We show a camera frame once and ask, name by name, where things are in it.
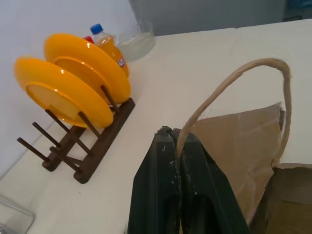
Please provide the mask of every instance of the blue bottle cap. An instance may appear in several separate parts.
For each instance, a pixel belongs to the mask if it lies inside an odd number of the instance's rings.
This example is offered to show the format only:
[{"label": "blue bottle cap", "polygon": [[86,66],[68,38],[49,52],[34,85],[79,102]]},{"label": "blue bottle cap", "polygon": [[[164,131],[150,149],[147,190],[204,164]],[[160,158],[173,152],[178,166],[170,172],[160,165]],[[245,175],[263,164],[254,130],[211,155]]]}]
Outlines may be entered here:
[{"label": "blue bottle cap", "polygon": [[93,26],[90,28],[90,30],[91,30],[91,32],[92,32],[93,35],[96,35],[96,34],[102,32],[102,31],[103,31],[103,28],[102,28],[102,26],[101,26],[99,23],[97,23],[97,24],[93,25]]}]

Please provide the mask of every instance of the clear glass bowl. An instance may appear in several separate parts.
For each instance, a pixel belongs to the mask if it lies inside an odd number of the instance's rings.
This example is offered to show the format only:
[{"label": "clear glass bowl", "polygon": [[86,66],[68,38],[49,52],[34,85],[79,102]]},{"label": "clear glass bowl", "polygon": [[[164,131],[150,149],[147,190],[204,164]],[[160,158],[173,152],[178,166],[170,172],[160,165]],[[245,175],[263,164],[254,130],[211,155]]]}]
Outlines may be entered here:
[{"label": "clear glass bowl", "polygon": [[25,234],[34,219],[34,214],[0,195],[0,234]]},{"label": "clear glass bowl", "polygon": [[154,45],[153,26],[150,22],[140,22],[118,36],[117,47],[126,61],[143,57]]}]

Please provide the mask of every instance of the plate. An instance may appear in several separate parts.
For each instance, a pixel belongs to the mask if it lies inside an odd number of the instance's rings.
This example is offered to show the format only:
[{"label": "plate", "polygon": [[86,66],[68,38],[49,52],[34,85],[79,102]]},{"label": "plate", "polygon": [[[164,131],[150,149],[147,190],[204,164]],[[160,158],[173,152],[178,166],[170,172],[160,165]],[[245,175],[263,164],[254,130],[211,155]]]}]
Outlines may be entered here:
[{"label": "plate", "polygon": [[44,55],[51,62],[80,78],[105,101],[104,85],[116,104],[130,97],[130,83],[117,63],[92,43],[69,34],[54,34],[44,43]]},{"label": "plate", "polygon": [[14,72],[28,96],[59,119],[87,128],[78,116],[82,111],[98,128],[113,122],[113,113],[105,100],[70,72],[36,58],[18,58]]}]

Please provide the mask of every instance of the bottle cap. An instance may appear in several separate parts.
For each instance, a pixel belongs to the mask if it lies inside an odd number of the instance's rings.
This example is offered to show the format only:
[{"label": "bottle cap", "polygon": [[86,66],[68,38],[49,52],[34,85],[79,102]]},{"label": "bottle cap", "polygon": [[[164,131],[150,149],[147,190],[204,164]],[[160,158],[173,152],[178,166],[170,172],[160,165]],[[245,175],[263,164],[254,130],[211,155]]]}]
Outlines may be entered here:
[{"label": "bottle cap", "polygon": [[96,34],[102,32],[102,31],[103,31],[103,28],[102,28],[102,26],[101,26],[99,23],[97,23],[97,24],[93,25],[93,26],[90,28],[90,30],[91,30],[91,32],[92,32],[93,35],[96,35]]},{"label": "bottle cap", "polygon": [[85,38],[83,38],[85,40],[87,40],[88,42],[91,42],[92,44],[94,44],[94,41],[92,40],[92,37],[90,36],[86,36]]}]

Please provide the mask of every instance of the plastic bottle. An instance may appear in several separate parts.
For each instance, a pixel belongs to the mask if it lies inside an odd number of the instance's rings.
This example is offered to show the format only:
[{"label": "plastic bottle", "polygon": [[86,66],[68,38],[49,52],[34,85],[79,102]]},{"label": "plastic bottle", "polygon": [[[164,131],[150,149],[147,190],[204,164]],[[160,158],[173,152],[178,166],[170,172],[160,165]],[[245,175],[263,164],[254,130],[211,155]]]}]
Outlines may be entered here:
[{"label": "plastic bottle", "polygon": [[93,25],[90,30],[94,35],[94,44],[107,53],[115,62],[117,62],[128,77],[128,66],[122,56],[122,53],[114,44],[114,37],[108,33],[105,33],[99,23]]}]

